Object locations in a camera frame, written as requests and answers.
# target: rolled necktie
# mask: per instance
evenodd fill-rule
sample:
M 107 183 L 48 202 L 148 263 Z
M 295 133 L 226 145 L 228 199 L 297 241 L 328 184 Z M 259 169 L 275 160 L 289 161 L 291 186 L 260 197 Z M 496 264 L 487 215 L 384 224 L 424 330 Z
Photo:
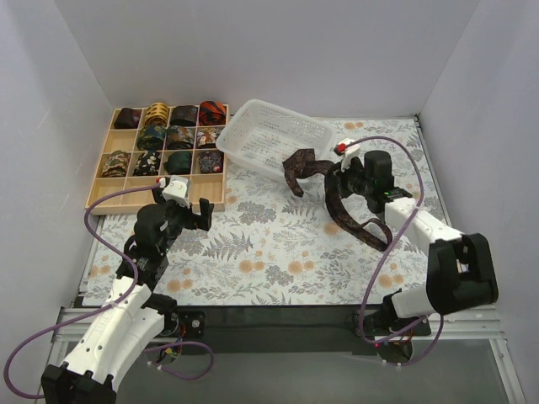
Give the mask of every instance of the rolled necktie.
M 170 115 L 171 125 L 196 126 L 196 114 L 199 109 L 194 105 L 181 105 L 172 110 Z
M 141 120 L 139 109 L 122 108 L 115 120 L 115 129 L 136 129 Z
M 222 173 L 223 160 L 222 151 L 202 151 L 199 155 L 200 172 L 203 174 Z
M 194 143 L 195 129 L 177 125 L 167 128 L 167 150 L 192 149 Z
M 168 113 L 170 109 L 163 103 L 155 103 L 150 105 L 144 116 L 144 126 L 147 125 L 162 125 L 166 126 L 168 123 Z
M 227 122 L 227 107 L 215 101 L 200 104 L 199 125 L 224 125 Z
M 139 150 L 161 150 L 165 142 L 167 130 L 161 125 L 148 125 L 142 128 L 136 139 Z
M 144 152 L 136 161 L 135 170 L 133 175 L 150 176 L 159 174 L 159 165 L 161 164 L 161 157 L 159 151 L 150 150 Z
M 101 170 L 101 177 L 125 177 L 130 156 L 130 153 L 122 150 L 116 150 L 110 153 L 109 158 L 104 162 L 103 170 Z
M 198 149 L 215 149 L 216 141 L 221 134 L 221 128 L 202 128 L 196 133 L 196 147 Z
M 191 172 L 192 158 L 190 151 L 177 151 L 168 156 L 167 162 L 163 165 L 169 174 L 187 175 Z

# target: white enclosure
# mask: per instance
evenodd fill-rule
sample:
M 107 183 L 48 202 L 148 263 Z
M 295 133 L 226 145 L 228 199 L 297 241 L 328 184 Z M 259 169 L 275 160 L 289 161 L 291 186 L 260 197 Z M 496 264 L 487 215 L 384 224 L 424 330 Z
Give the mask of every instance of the white enclosure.
M 527 299 L 539 283 L 536 0 L 2 0 L 0 11 L 2 363 L 77 293 L 112 107 L 214 98 L 235 112 L 260 98 L 309 115 L 420 113 L 454 224 L 491 242 L 509 349 L 539 400 Z M 49 347 L 18 356 L 19 388 L 37 391 Z M 1 402 L 19 402 L 0 386 Z

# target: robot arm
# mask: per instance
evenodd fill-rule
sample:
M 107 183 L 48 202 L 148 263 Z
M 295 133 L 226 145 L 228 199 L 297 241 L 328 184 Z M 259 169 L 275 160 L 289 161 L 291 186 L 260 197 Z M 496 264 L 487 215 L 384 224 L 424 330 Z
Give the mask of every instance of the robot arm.
M 343 158 L 335 168 L 341 195 L 365 197 L 372 213 L 389 226 L 402 228 L 417 202 L 409 192 L 395 186 L 391 156 L 385 151 L 369 151 L 364 166 L 359 159 L 359 145 L 348 147 L 351 143 L 345 139 L 334 149 Z M 451 314 L 498 299 L 494 266 L 484 236 L 463 234 L 421 209 L 404 235 L 428 257 L 426 283 L 385 296 L 381 309 L 372 315 L 379 326 L 389 328 L 399 319 L 435 312 Z
M 144 348 L 163 329 L 174 330 L 176 300 L 152 291 L 181 231 L 210 230 L 213 204 L 200 199 L 201 213 L 196 215 L 188 199 L 189 181 L 172 176 L 167 182 L 164 189 L 152 191 L 157 203 L 139 210 L 135 235 L 124 246 L 138 268 L 135 289 L 121 303 L 114 303 L 133 282 L 132 267 L 124 260 L 104 303 L 113 307 L 95 317 L 60 367 L 46 367 L 41 384 L 47 404 L 113 404 L 127 370 Z

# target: floral pattern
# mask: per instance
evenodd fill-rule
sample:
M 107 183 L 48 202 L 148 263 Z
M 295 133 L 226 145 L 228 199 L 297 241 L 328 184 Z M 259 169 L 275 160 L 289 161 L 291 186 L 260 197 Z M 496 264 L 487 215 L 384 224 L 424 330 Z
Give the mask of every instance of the floral pattern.
M 384 135 L 403 143 L 419 166 L 425 209 L 445 220 L 413 120 L 326 121 L 336 129 L 339 139 Z M 385 141 L 365 142 L 361 148 L 390 152 L 396 184 L 419 197 L 412 164 L 400 148 Z M 271 181 L 230 164 L 227 187 L 227 211 L 214 213 L 209 232 L 183 231 L 168 253 L 169 266 L 157 293 L 171 295 L 180 305 L 361 302 L 381 253 L 332 222 L 325 209 L 322 176 L 303 183 L 305 194 L 297 198 L 284 178 Z M 345 199 L 344 205 L 358 222 L 372 217 L 359 196 Z M 122 248 L 135 220 L 135 215 L 110 215 L 101 234 Z M 119 257 L 106 247 L 98 247 L 85 306 L 104 302 L 119 264 Z M 380 303 L 384 295 L 399 288 L 423 283 L 426 265 L 426 256 L 403 237 L 384 265 L 369 302 Z

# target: cable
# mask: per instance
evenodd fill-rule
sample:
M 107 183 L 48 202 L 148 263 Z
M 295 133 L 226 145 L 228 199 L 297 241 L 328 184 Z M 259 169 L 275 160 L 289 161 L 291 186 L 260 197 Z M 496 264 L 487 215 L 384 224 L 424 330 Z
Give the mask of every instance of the cable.
M 205 343 L 198 343 L 196 341 L 180 341 L 179 343 L 169 343 L 169 344 L 166 344 L 166 345 L 159 345 L 158 347 L 155 347 L 155 348 L 144 349 L 142 352 L 145 353 L 145 354 L 149 354 L 150 352 L 156 352 L 156 351 L 159 351 L 161 349 L 174 348 L 174 347 L 184 347 L 184 346 L 187 346 L 187 345 L 204 348 L 210 354 L 210 363 L 204 369 L 204 371 L 202 373 L 200 373 L 199 375 L 187 376 L 187 375 L 183 375 L 183 374 L 181 374 L 179 372 L 176 372 L 175 370 L 165 368 L 164 366 L 162 366 L 160 364 L 157 364 L 156 362 L 152 362 L 152 364 L 157 366 L 157 368 L 159 370 L 163 370 L 163 371 L 165 371 L 165 372 L 167 372 L 167 373 L 169 373 L 171 375 L 179 377 L 180 379 L 183 379 L 183 380 L 198 380 L 198 379 L 206 376 L 210 372 L 211 368 L 213 367 L 213 362 L 215 360 L 215 355 L 213 354 L 213 351 Z
M 112 194 L 109 194 L 109 195 L 105 195 L 103 198 L 99 198 L 98 200 L 96 200 L 95 202 L 93 202 L 87 209 L 86 209 L 86 213 L 84 214 L 84 225 L 86 226 L 86 228 L 88 229 L 88 231 L 90 232 L 90 234 L 96 238 L 99 242 L 101 242 L 102 244 L 104 244 L 107 248 L 109 248 L 110 250 L 114 251 L 115 253 L 117 253 L 118 255 L 120 255 L 125 261 L 128 262 L 128 264 L 133 268 L 133 283 L 131 284 L 131 286 L 129 287 L 129 289 L 120 297 L 118 298 L 117 300 L 114 301 L 114 305 L 117 305 L 119 303 L 121 303 L 124 299 L 126 299 L 129 294 L 135 289 L 135 286 L 136 286 L 136 282 L 138 281 L 138 268 L 136 267 L 136 264 L 133 262 L 133 260 L 131 258 L 129 258 L 127 255 L 125 255 L 122 251 L 118 250 L 116 247 L 114 247 L 112 244 L 110 244 L 109 242 L 107 242 L 106 240 L 104 240 L 91 226 L 90 226 L 90 223 L 88 222 L 88 218 L 90 216 L 90 213 L 92 212 L 92 209 L 95 208 L 97 205 L 105 202 L 106 200 L 108 199 L 112 199 L 116 196 L 120 196 L 120 195 L 124 195 L 124 194 L 131 194 L 133 192 L 139 192 L 139 191 L 148 191 L 148 190 L 151 190 L 151 189 L 155 189 L 155 188 L 158 188 L 160 187 L 160 183 L 155 183 L 154 185 L 148 185 L 146 187 L 140 187 L 140 188 L 133 188 L 133 189 L 124 189 L 122 191 L 118 191 L 118 192 L 114 192 Z M 39 400 L 41 398 L 45 398 L 44 395 L 41 395 L 41 394 L 28 394 L 28 393 L 25 393 L 21 390 L 19 390 L 17 387 L 14 386 L 13 382 L 11 381 L 10 377 L 9 377 L 9 368 L 11 367 L 11 363 L 13 362 L 13 359 L 15 358 L 15 356 L 19 353 L 19 351 L 24 348 L 24 346 L 26 346 L 27 344 L 31 343 L 32 341 L 34 341 L 36 338 L 39 338 L 41 337 L 42 335 L 45 335 L 47 334 L 48 332 L 51 332 L 51 331 L 55 331 L 55 330 L 58 330 L 62 327 L 65 327 L 65 326 L 68 326 L 70 324 L 73 324 L 74 322 L 80 322 L 81 320 L 84 320 L 85 318 L 89 318 L 91 316 L 95 316 L 97 314 L 100 314 L 100 313 L 103 313 L 104 311 L 107 311 L 109 308 L 112 307 L 113 304 L 108 304 L 106 306 L 103 306 L 95 311 L 91 311 L 87 314 L 83 314 L 81 316 L 78 316 L 78 317 L 75 317 L 71 320 L 67 320 L 66 322 L 61 322 L 59 324 L 55 324 L 54 326 L 50 326 L 48 328 L 45 328 L 31 336 L 29 336 L 28 338 L 26 338 L 22 343 L 20 343 L 14 350 L 13 352 L 8 356 L 8 360 L 6 360 L 6 364 L 4 365 L 4 368 L 3 368 L 3 379 L 6 383 L 6 386 L 9 388 L 9 390 L 19 396 L 19 397 L 23 397 L 23 398 L 27 398 L 27 399 L 30 399 L 30 400 Z
M 424 184 L 423 184 L 423 179 L 421 178 L 421 172 L 419 171 L 418 165 L 415 162 L 414 157 L 412 156 L 410 151 L 408 151 L 408 149 L 403 144 L 401 144 L 399 141 L 396 141 L 396 140 L 392 139 L 391 137 L 387 137 L 387 136 L 368 136 L 368 137 L 364 137 L 363 139 L 359 139 L 357 141 L 351 142 L 350 144 L 346 145 L 345 148 L 347 149 L 347 148 L 349 148 L 351 146 L 360 144 L 360 143 L 362 143 L 364 141 L 375 141 L 375 140 L 390 141 L 391 143 L 394 143 L 395 145 L 399 146 L 406 153 L 406 155 L 408 156 L 408 159 L 410 160 L 410 162 L 414 166 L 415 174 L 418 177 L 419 199 L 418 199 L 418 201 L 417 201 L 417 203 L 415 205 L 414 210 L 412 211 L 412 213 L 410 214 L 408 219 L 404 222 L 403 227 L 401 227 L 401 229 L 398 231 L 397 235 L 393 238 L 393 241 L 391 242 L 391 244 L 387 247 L 387 250 L 384 251 L 384 253 L 382 254 L 382 258 L 380 258 L 380 261 L 378 262 L 378 264 L 377 264 L 377 266 L 376 266 L 376 268 L 374 270 L 374 273 L 371 276 L 371 280 L 369 281 L 369 284 L 367 285 L 367 288 L 366 288 L 366 291 L 365 291 L 365 296 L 363 297 L 363 301 L 361 302 L 360 319 L 359 319 L 359 322 L 360 322 L 360 324 L 359 324 L 360 336 L 361 336 L 361 338 L 363 339 L 364 342 L 371 343 L 371 344 L 384 343 L 384 342 L 387 342 L 387 341 L 391 340 L 392 338 L 398 337 L 399 335 L 404 334 L 406 331 L 413 329 L 415 326 L 420 324 L 426 318 L 426 317 L 419 318 L 419 319 L 415 320 L 414 322 L 411 322 L 410 324 L 408 324 L 406 327 L 398 330 L 397 332 L 394 332 L 393 334 L 390 334 L 390 335 L 388 335 L 388 336 L 386 336 L 384 338 L 378 339 L 376 341 L 370 340 L 365 336 L 365 330 L 363 328 L 363 321 L 365 320 L 365 310 L 366 310 L 367 301 L 369 300 L 369 294 L 371 293 L 372 288 L 374 287 L 374 283 L 376 282 L 376 278 L 378 278 L 378 274 L 382 271 L 382 267 L 383 267 L 384 263 L 386 262 L 387 257 L 389 256 L 390 252 L 395 248 L 395 246 L 397 245 L 400 238 L 403 236 L 406 229 L 408 229 L 408 227 L 410 226 L 410 223 L 412 223 L 412 221 L 414 220 L 414 217 L 418 214 L 419 207 L 421 206 L 421 204 L 423 204 L 423 199 L 424 199 Z M 422 358 L 424 358 L 426 355 L 429 354 L 429 352 L 435 346 L 436 342 L 438 341 L 438 339 L 439 339 L 439 337 L 441 335 L 443 325 L 444 325 L 443 317 L 440 317 L 440 329 L 438 330 L 438 333 L 436 334 L 436 337 L 432 340 L 432 343 L 417 358 L 408 361 L 406 363 L 406 365 L 417 363 Z
M 413 336 L 414 336 L 414 330 L 410 331 L 410 336 L 408 337 L 408 339 L 404 343 L 409 343 L 410 341 L 412 341 Z
M 183 331 L 180 329 L 181 326 L 178 326 L 177 327 L 177 331 L 178 331 L 178 337 L 176 338 L 176 341 L 174 341 L 174 343 L 178 343 L 178 342 L 182 342 L 184 340 L 184 336 L 185 336 L 185 331 L 186 331 L 186 326 L 183 325 Z M 156 361 L 158 364 L 160 364 L 161 362 L 163 362 L 163 360 L 169 356 L 170 357 L 170 364 L 176 360 L 177 358 L 179 358 L 179 356 L 182 354 L 182 345 L 180 345 L 178 347 L 178 349 L 176 349 L 176 352 L 174 352 L 171 348 L 166 348 L 166 349 L 162 349 L 161 352 L 159 353 L 159 359 Z
M 406 336 L 406 334 L 401 335 L 401 339 L 399 339 L 398 341 L 395 341 L 394 344 L 399 345 L 404 340 L 405 336 Z
M 424 359 L 428 354 L 430 354 L 430 351 L 434 349 L 436 343 L 438 343 L 438 340 L 440 339 L 443 328 L 444 328 L 444 317 L 440 316 L 440 327 L 438 328 L 438 331 L 436 332 L 434 339 L 429 344 L 429 346 L 422 353 L 419 354 L 417 358 L 410 359 L 408 362 L 398 362 L 398 363 L 387 362 L 384 359 L 382 361 L 382 364 L 390 364 L 391 366 L 395 366 L 397 368 L 400 368 L 403 366 L 410 366 L 411 364 L 417 364 L 421 359 Z M 348 356 L 348 355 L 344 357 L 347 359 L 359 360 L 360 362 L 369 362 L 371 364 L 378 364 L 378 365 L 380 364 L 379 360 L 370 359 L 370 358 L 355 357 L 355 356 Z
M 160 337 L 170 337 L 172 334 L 174 334 L 179 328 L 179 319 L 176 319 L 176 327 L 169 332 L 168 334 L 163 334 L 162 332 L 159 334 Z

